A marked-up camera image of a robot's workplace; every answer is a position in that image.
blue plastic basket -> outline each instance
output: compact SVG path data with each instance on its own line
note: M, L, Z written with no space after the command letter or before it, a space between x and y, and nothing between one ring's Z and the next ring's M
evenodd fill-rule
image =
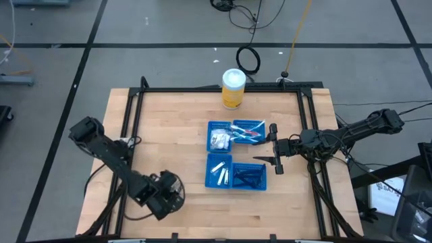
M209 121L207 128L207 151L212 153L229 153L232 148L232 141L229 142L228 149L210 149L211 131L215 129L231 130L231 122L229 121Z
M225 165L220 167L216 172L211 173L212 168L216 167L216 165L220 164L222 161L225 162ZM230 183L225 185L222 183L218 186L217 181L219 180L219 176L221 175L222 169L230 169L232 164L232 156L226 154L213 154L209 153L207 155L207 166L205 172L205 187L208 188L219 188L219 189L230 189Z
M256 188L245 185L242 180L238 179L237 174L239 172L256 172L256 181L258 182ZM267 169L264 164L232 163L231 170L229 171L229 184L231 185L231 189L264 191L267 189Z
M254 120L239 120L239 119L235 119L233 121L233 125L238 126L239 128L243 128L243 129L252 129L254 127L256 127L257 125L259 125L262 121L254 121ZM254 129L254 132L258 132L260 134L259 137L253 138L257 141L261 141L265 139L265 123L261 126L259 126L259 128ZM244 138L236 138L234 139L235 143L240 143L240 144L252 144L255 143L251 140L248 139L244 139Z

black floor stripe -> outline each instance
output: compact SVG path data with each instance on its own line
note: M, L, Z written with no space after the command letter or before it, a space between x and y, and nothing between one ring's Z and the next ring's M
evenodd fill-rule
M391 4L393 4L393 7L396 11L396 14L399 17L399 21L405 30L406 36L408 37L408 40L410 41L411 45L413 46L414 53L416 54L418 62L420 63L421 69L423 70L423 73L426 76L427 82L429 83L429 86L432 88L431 69L429 68L429 65L427 64L425 57L423 56L423 54L421 53L421 50L420 50L420 48L426 48L426 47L421 47L420 45L417 44L416 39L411 32L410 26L408 25L408 22L406 21L405 16L402 13L402 10L400 9L398 1L391 0Z
M248 43L93 43L91 48L106 49L156 49L156 48L238 48ZM86 48L84 43L16 43L15 48ZM291 43L253 43L256 48L290 48ZM296 48L323 49L407 49L411 47L431 49L432 43L297 43ZM0 43L0 48L8 48Z
M80 64L76 71L74 81L71 85L69 95L67 96L65 107L63 108L63 112L61 113L59 124L57 125L57 129L55 131L54 139L49 148L47 158L45 159L45 164L43 165L42 172L40 173L39 180L36 185L36 189L34 189L32 200L30 201L30 205L28 206L26 216L21 225L21 229L16 240L16 242L18 243L26 241L28 233L30 231L30 227L32 226L34 215L36 214L36 210L38 209L45 184L47 183L48 180L49 172L54 162L55 153L57 152L57 149L59 147L61 135L63 134L66 121L68 120L69 117L70 109L72 108L72 103L74 102L76 91L81 81L82 73L84 72L84 68L86 67L88 55L91 50L91 44L95 40L95 36L99 28L99 24L101 23L101 19L103 16L103 12L105 11L106 5L107 5L107 0L102 0L96 15L96 19L94 20L94 24L90 32L90 36L88 37L86 48L84 50L84 53L82 54Z

wooden table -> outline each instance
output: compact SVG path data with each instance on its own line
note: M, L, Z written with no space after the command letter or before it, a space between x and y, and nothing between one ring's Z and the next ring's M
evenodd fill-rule
M120 135L127 94L128 89L111 90L103 125L105 134L112 139ZM329 90L313 89L313 97L319 128L337 129ZM304 104L308 111L306 99ZM282 159L283 175L276 175L274 167L267 164L267 191L264 192L204 186L208 121L265 119L266 132L270 123L276 123L278 138L287 138L302 130L295 94L245 93L241 107L229 111L222 106L221 94L217 92L150 92L144 94L140 117L138 135L142 142L136 146L133 169L146 175L164 169L178 174L185 185L186 202L177 213L161 221L154 217L125 220L123 238L170 238L171 233L177 232L179 238L268 239L269 234L276 234L278 239L319 239L311 180L306 161L300 156ZM262 163L252 157L273 156L272 144L234 144L231 154L235 162ZM100 161L94 160L92 169L100 165ZM362 234L346 165L334 160L327 163L327 168L336 207ZM77 233L87 230L106 205L111 176L112 172L104 169L89 184ZM327 234L331 235L328 211L322 205ZM148 212L146 207L140 208L128 199L128 216L139 217Z

yellow container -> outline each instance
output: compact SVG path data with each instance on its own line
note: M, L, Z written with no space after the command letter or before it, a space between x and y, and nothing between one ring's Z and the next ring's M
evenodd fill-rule
M237 109L243 101L246 75L236 68L227 70L222 76L222 103L227 109Z

label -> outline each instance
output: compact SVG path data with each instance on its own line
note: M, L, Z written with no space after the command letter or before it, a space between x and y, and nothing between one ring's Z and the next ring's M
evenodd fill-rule
M235 109L243 101L244 87L240 90L229 90L225 86L222 88L222 103L228 109Z

